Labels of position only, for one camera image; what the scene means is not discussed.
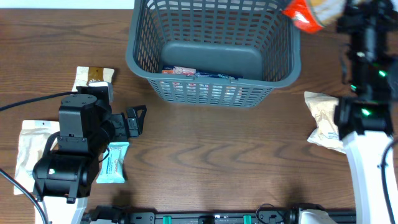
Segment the snack in basket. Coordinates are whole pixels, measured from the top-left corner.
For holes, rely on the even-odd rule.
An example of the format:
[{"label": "snack in basket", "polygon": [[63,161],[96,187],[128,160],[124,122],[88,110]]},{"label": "snack in basket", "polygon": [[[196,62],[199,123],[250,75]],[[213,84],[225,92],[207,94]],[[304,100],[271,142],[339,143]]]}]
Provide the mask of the snack in basket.
[{"label": "snack in basket", "polygon": [[224,79],[243,78],[240,75],[225,75],[222,73],[211,73],[194,68],[185,68],[185,67],[170,66],[170,65],[163,66],[162,74],[179,74],[179,75],[186,75],[189,77],[196,76],[196,77],[224,78]]}]

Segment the white snack bag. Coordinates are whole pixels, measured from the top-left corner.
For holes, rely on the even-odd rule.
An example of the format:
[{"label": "white snack bag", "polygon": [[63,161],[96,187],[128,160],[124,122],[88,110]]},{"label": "white snack bag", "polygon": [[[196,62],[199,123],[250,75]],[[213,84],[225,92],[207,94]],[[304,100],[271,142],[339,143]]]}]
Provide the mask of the white snack bag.
[{"label": "white snack bag", "polygon": [[[17,165],[15,179],[29,192],[33,191],[35,180],[32,177],[33,167],[42,157],[47,139],[51,134],[60,130],[58,121],[32,121],[22,122],[22,130],[19,134]],[[14,187],[14,195],[22,192]]]},{"label": "white snack bag", "polygon": [[339,140],[338,128],[333,120],[338,99],[326,94],[306,91],[304,100],[318,126],[307,141],[345,153],[343,142]]}]

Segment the green connector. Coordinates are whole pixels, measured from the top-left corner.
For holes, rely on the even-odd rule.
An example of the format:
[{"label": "green connector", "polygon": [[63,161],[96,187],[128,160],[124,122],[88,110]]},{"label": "green connector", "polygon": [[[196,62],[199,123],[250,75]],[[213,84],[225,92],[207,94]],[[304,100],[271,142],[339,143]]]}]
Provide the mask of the green connector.
[{"label": "green connector", "polygon": [[163,224],[172,224],[172,217],[163,217]]},{"label": "green connector", "polygon": [[251,215],[243,216],[243,224],[251,224]]}]

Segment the cable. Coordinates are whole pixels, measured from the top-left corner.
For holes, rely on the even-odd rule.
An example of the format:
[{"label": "cable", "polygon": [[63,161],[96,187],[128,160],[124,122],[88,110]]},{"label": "cable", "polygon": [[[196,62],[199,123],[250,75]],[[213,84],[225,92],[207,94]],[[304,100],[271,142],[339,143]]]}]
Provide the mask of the cable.
[{"label": "cable", "polygon": [[381,164],[380,164],[380,167],[381,167],[381,182],[382,182],[382,186],[383,186],[384,199],[386,200],[387,210],[388,210],[388,214],[390,216],[391,224],[396,224],[396,221],[394,220],[394,214],[392,212],[390,197],[388,195],[387,180],[386,180],[386,166],[388,166],[388,164],[386,162],[386,158],[387,158],[388,151],[390,149],[394,150],[393,147],[397,143],[398,143],[398,139],[395,139],[386,147],[386,149],[383,152],[383,156],[382,156]]},{"label": "cable", "polygon": [[50,137],[47,139],[47,142],[45,143],[44,146],[44,151],[43,151],[43,156],[48,155],[51,150],[51,146],[54,143],[55,139],[60,135],[60,132],[57,131],[56,133],[53,133],[50,135]]},{"label": "cable", "polygon": [[12,184],[14,184],[14,186],[16,186],[22,193],[24,193],[27,198],[29,198],[29,200],[35,205],[35,207],[39,211],[40,216],[42,217],[43,223],[48,223],[47,217],[45,216],[45,213],[44,213],[42,207],[39,205],[39,203],[36,201],[36,199],[33,197],[33,195],[31,193],[29,193],[20,183],[18,183],[14,178],[12,178],[10,175],[8,175],[1,168],[0,168],[0,174],[3,175]]},{"label": "cable", "polygon": [[107,150],[107,152],[108,152],[107,155],[104,156],[104,157],[102,158],[102,160],[98,161],[98,163],[100,163],[100,162],[104,161],[106,158],[108,158],[108,156],[109,156],[109,148],[107,147],[106,150]]},{"label": "cable", "polygon": [[[270,204],[270,203],[263,203],[263,204],[260,205],[259,208],[257,208],[257,210],[256,210],[256,218],[257,218],[257,220],[259,220],[259,222],[261,222],[262,224],[270,224],[270,223],[266,223],[266,222],[262,221],[262,219],[259,218],[260,209],[261,209],[262,207],[264,207],[265,205],[268,205],[268,206],[271,206],[272,208],[275,208],[275,206],[273,206],[273,205]],[[279,224],[279,223],[284,222],[284,221],[283,221],[283,218],[285,217],[285,214],[282,215],[279,211],[276,211],[276,212],[282,217],[282,221],[276,222],[275,224]]]},{"label": "cable", "polygon": [[70,91],[70,92],[65,92],[65,93],[57,93],[57,94],[53,94],[53,95],[49,95],[49,96],[42,96],[42,97],[38,97],[38,98],[24,100],[24,101],[20,101],[20,102],[17,102],[17,103],[12,103],[12,104],[7,105],[7,106],[2,106],[2,107],[0,107],[0,111],[5,111],[6,109],[13,108],[15,106],[24,105],[24,104],[27,104],[27,103],[33,103],[33,102],[40,101],[40,100],[47,100],[47,99],[55,98],[55,97],[58,97],[58,96],[72,95],[72,94],[76,94],[76,93],[77,92]]},{"label": "cable", "polygon": [[346,46],[350,46],[350,44],[341,44],[338,48],[338,60],[340,61],[340,65],[341,65],[341,71],[343,73],[343,75],[341,76],[341,82],[342,84],[347,84],[346,83],[346,77],[347,77],[347,66],[344,63],[343,57],[341,56],[343,54],[343,47]]}]

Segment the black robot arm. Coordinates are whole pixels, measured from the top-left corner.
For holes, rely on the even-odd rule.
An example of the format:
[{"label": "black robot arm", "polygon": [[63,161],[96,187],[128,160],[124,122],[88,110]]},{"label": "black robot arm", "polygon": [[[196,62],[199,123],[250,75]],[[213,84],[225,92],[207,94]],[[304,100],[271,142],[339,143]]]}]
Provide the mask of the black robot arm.
[{"label": "black robot arm", "polygon": [[109,85],[79,86],[78,94],[62,100],[58,150],[49,151],[55,139],[49,138],[43,157],[33,170],[38,201],[53,196],[75,203],[76,198],[89,196],[100,170],[98,158],[107,145],[142,133],[146,106],[128,108],[127,119],[123,113],[112,114]]}]

